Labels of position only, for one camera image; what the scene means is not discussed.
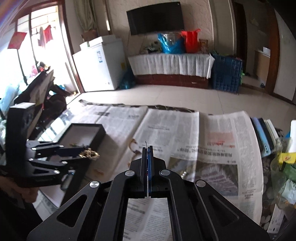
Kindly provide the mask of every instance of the doorway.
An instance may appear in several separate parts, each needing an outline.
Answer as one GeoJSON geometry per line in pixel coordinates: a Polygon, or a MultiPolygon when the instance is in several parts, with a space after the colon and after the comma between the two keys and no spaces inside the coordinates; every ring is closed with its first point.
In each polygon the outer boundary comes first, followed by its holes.
{"type": "Polygon", "coordinates": [[[244,63],[242,83],[245,87],[272,93],[277,75],[273,70],[270,72],[269,66],[277,60],[276,52],[279,51],[271,41],[276,39],[277,22],[272,19],[268,3],[233,0],[233,7],[237,56],[244,63]]]}

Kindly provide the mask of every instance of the blue crate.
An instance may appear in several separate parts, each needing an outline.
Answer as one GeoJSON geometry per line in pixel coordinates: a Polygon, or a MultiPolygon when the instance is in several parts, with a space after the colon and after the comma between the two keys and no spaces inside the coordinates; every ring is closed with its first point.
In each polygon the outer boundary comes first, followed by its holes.
{"type": "Polygon", "coordinates": [[[221,56],[214,54],[213,73],[230,75],[239,77],[242,71],[242,60],[235,59],[229,56],[221,56]]]}
{"type": "Polygon", "coordinates": [[[220,73],[212,74],[213,89],[237,93],[241,77],[234,77],[231,75],[224,75],[220,73]]]}
{"type": "Polygon", "coordinates": [[[237,93],[241,82],[242,60],[214,54],[213,89],[237,93]]]}

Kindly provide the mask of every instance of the white tablecloth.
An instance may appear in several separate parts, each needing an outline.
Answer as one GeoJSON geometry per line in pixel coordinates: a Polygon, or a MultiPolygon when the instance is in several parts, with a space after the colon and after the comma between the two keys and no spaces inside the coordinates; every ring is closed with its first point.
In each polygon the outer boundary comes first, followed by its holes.
{"type": "Polygon", "coordinates": [[[128,58],[134,75],[182,74],[211,77],[215,59],[209,54],[142,54],[128,58]]]}

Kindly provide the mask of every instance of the beige floor tile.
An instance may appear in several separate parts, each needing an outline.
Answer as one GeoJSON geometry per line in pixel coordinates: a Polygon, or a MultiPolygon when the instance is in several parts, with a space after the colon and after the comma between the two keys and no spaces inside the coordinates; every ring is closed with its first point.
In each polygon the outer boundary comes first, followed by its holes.
{"type": "Polygon", "coordinates": [[[248,85],[252,85],[255,87],[260,87],[260,81],[258,79],[256,79],[255,77],[250,77],[250,76],[243,76],[242,77],[242,82],[244,84],[248,84],[248,85]]]}
{"type": "Polygon", "coordinates": [[[251,117],[271,119],[285,133],[296,119],[296,106],[267,94],[241,87],[239,94],[196,88],[137,85],[129,90],[88,92],[74,101],[84,99],[102,104],[165,105],[183,107],[207,114],[219,115],[246,111],[251,117]]]}

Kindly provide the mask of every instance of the plastic bag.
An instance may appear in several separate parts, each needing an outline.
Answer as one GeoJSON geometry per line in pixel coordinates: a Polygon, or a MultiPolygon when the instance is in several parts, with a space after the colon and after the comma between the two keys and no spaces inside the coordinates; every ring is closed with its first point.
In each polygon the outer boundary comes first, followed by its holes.
{"type": "Polygon", "coordinates": [[[126,90],[126,89],[133,88],[135,85],[136,85],[136,78],[133,74],[131,67],[129,66],[119,83],[119,88],[121,90],[126,90]]]}
{"type": "Polygon", "coordinates": [[[290,138],[276,139],[277,156],[270,164],[275,202],[279,209],[285,210],[296,209],[296,166],[295,163],[290,162],[292,158],[286,158],[284,162],[281,161],[283,156],[287,157],[289,142],[290,138]]]}
{"type": "Polygon", "coordinates": [[[173,45],[162,35],[158,34],[158,40],[161,44],[163,53],[182,54],[185,53],[184,38],[180,37],[173,45]]]}
{"type": "Polygon", "coordinates": [[[181,35],[185,37],[186,53],[197,53],[200,51],[200,42],[197,40],[197,34],[200,29],[194,31],[182,31],[181,35]]]}

